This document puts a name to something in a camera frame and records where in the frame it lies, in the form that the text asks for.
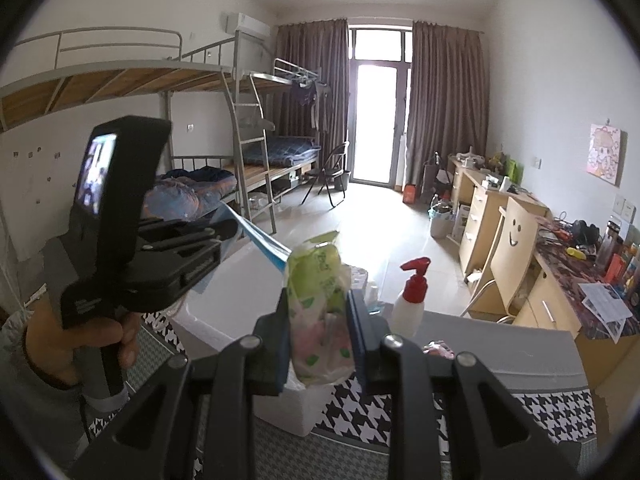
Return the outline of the person's left hand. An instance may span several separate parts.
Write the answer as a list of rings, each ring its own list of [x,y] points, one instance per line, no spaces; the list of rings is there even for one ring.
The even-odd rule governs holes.
[[[80,348],[103,348],[114,344],[119,366],[128,370],[139,353],[137,336],[141,327],[139,313],[128,313],[120,322],[94,318],[84,325],[63,330],[47,296],[32,307],[26,324],[26,356],[47,377],[66,386],[76,386],[80,374],[74,364],[74,351]]]

